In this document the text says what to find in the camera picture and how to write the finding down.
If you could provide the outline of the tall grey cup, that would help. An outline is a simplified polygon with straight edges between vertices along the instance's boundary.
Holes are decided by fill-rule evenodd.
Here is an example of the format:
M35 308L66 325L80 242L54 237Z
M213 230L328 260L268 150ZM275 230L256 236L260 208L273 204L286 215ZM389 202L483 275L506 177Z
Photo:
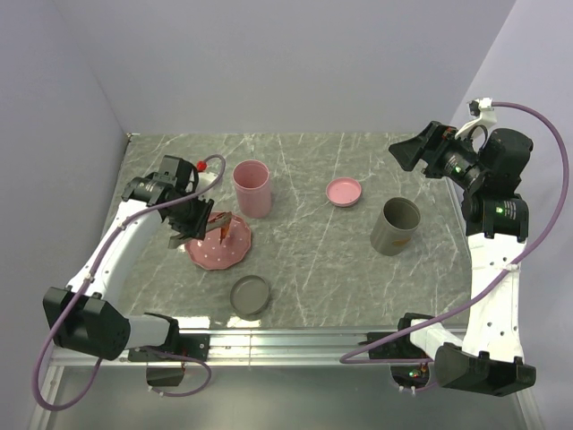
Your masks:
M370 234L372 248L379 254L395 256L411 242L421 221L418 207L403 197L387 200Z

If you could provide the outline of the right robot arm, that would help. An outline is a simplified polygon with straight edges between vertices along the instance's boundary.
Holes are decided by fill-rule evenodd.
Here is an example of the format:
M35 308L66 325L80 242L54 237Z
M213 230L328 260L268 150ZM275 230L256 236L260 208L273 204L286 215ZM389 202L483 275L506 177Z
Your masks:
M526 248L529 209L516 192L530 160L533 141L521 132L498 128L476 150L472 136L430 122L417 136L389 146L405 171L425 162L428 178L447 177L463 193L462 215L471 258L471 298L466 335L458 339L437 322L408 327L395 337L407 358L422 351L431 358L438 385L503 397L535 384L518 332L520 265Z

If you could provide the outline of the metal tongs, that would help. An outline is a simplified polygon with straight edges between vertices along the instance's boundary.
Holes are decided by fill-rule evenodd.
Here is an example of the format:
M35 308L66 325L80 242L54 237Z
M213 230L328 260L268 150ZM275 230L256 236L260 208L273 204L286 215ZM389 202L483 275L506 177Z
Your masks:
M194 231L192 228L183 228L182 231L177 231L169 238L167 247L169 249L176 249L192 240L204 240L206 235L213 230L218 229L220 233L220 227L228 221L231 222L232 218L233 215L231 212L221 212L219 215L216 215L214 219L208 220L205 224L205 228L199 232Z

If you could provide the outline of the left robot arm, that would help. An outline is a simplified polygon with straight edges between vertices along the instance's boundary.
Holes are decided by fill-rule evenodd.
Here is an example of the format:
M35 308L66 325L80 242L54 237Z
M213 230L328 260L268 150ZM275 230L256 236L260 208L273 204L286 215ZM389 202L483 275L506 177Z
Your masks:
M142 249L162 223L175 231L169 248L203 239L214 206L206 193L225 168L206 178L185 159L165 156L157 171L125 187L115 218L84 267L64 288L50 288L43 307L49 337L60 348L105 360L125 350L150 348L161 360L181 349L178 321L161 314L125 316L116 306Z

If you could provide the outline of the grey round lid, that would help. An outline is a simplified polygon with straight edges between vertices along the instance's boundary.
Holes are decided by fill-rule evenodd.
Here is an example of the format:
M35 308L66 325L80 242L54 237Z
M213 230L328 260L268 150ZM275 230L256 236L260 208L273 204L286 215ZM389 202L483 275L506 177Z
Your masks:
M254 319L269 305L269 284L257 275L244 276L231 288L229 301L238 316Z

